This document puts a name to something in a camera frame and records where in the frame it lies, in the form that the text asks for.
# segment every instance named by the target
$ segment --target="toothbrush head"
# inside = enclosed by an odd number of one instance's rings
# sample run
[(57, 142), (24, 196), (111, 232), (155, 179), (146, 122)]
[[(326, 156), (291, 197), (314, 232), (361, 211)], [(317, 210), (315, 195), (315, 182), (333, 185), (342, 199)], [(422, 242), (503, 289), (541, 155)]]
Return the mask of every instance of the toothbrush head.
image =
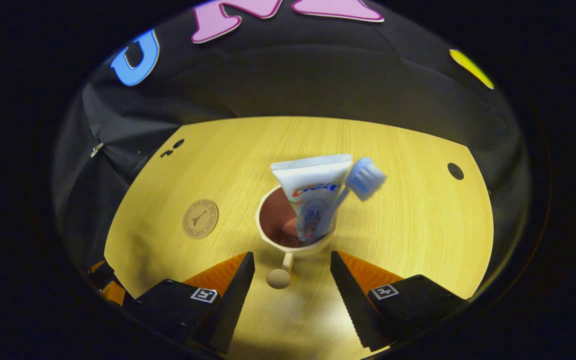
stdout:
[(345, 178), (345, 186), (349, 187), (359, 200), (366, 201), (385, 181), (386, 175), (374, 166), (373, 160), (370, 157), (362, 157), (350, 169)]

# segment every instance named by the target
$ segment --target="hole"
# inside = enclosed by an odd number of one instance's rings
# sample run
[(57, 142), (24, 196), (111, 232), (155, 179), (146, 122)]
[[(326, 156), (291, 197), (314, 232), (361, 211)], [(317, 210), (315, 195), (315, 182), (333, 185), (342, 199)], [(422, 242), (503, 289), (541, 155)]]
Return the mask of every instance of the hole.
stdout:
[(174, 143), (174, 145), (172, 145), (172, 148), (173, 149), (179, 148), (181, 146), (181, 144), (184, 143), (184, 140), (185, 139), (181, 139), (181, 140), (177, 141), (176, 143)]
[(450, 171), (450, 175), (452, 175), (457, 180), (462, 180), (464, 178), (464, 172), (462, 169), (452, 162), (448, 164), (448, 171)]

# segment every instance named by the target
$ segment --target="black fabric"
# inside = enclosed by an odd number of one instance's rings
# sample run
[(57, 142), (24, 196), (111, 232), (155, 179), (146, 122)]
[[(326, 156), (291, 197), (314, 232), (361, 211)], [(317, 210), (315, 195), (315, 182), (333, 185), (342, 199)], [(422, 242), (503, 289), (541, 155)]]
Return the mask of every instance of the black fabric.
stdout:
[[(77, 244), (75, 253), (83, 256), (88, 249), (90, 261), (93, 253), (103, 254), (103, 224), (112, 219), (122, 191), (179, 126), (234, 117), (318, 116), (397, 126), (467, 146), (491, 193), (494, 246), (487, 274), (497, 269), (517, 243), (529, 205), (529, 164), (513, 110), (500, 89), (488, 89), (450, 58), (454, 46), (385, 7), (366, 4), (384, 15), (383, 23), (307, 16), (287, 4), (261, 20), (227, 6), (229, 15), (242, 17), (240, 27), (199, 45), (190, 41), (194, 13), (185, 11), (155, 27), (159, 59), (136, 86), (119, 82), (110, 56), (83, 88), (84, 111), (68, 115), (66, 122), (77, 123), (78, 132), (65, 127), (61, 135), (61, 148), (71, 146), (68, 156), (78, 162), (59, 175), (69, 182), (55, 182), (57, 212), (67, 199), (91, 203), (82, 199), (102, 194), (104, 187), (114, 191), (97, 202), (105, 207), (94, 210), (98, 215), (66, 206), (70, 212), (61, 221), (70, 223), (66, 238)], [(131, 57), (138, 53), (132, 41), (126, 45)], [(105, 143), (101, 152), (116, 173), (81, 173), (84, 154), (95, 143), (71, 139), (82, 136), (83, 124), (89, 137)], [(57, 153), (56, 163), (72, 161), (65, 152)], [(97, 181), (82, 180), (71, 195), (69, 183), (83, 176)]]

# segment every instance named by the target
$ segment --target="wooden table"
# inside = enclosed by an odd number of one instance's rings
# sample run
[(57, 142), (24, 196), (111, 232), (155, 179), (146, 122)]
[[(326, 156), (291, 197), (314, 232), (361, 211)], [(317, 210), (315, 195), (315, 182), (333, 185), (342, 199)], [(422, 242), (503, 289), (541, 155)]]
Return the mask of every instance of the wooden table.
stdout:
[[(254, 219), (260, 198), (277, 185), (270, 164), (341, 153), (371, 157), (386, 183), (363, 203), (350, 194), (330, 247), (296, 259), (290, 286), (272, 289), (266, 274), (281, 266), (283, 253), (261, 239)], [(210, 235), (195, 239), (182, 218), (199, 199), (214, 201), (219, 219)], [(161, 280), (184, 281), (252, 251), (256, 272), (227, 358), (359, 359), (371, 352), (361, 347), (330, 274), (331, 250), (403, 278), (423, 274), (468, 298), (482, 281), (492, 239), (489, 194), (466, 146), (378, 123), (276, 116), (182, 126), (128, 190), (105, 257), (139, 297)]]

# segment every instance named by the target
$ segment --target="pink letter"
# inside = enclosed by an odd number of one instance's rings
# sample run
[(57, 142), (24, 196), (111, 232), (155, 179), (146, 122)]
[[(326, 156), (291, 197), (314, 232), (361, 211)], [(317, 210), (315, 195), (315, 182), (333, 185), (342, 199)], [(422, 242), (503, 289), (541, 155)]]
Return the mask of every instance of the pink letter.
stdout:
[(361, 0), (298, 0), (291, 8), (305, 15), (384, 22), (382, 14), (368, 8)]
[(259, 19), (275, 16), (282, 0), (214, 0), (194, 8), (197, 31), (192, 34), (192, 42), (205, 43), (230, 33), (242, 23), (241, 16), (228, 16), (224, 5), (240, 9)]

